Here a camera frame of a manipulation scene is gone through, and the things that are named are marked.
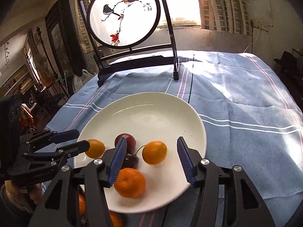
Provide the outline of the person's left hand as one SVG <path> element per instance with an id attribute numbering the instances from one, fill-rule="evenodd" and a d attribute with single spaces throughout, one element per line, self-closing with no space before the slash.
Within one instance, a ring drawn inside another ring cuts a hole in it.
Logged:
<path id="1" fill-rule="evenodd" d="M 5 193 L 10 202 L 20 210 L 26 210 L 32 214 L 36 206 L 42 200 L 42 186 L 34 184 L 30 189 L 20 189 L 11 180 L 5 181 Z"/>

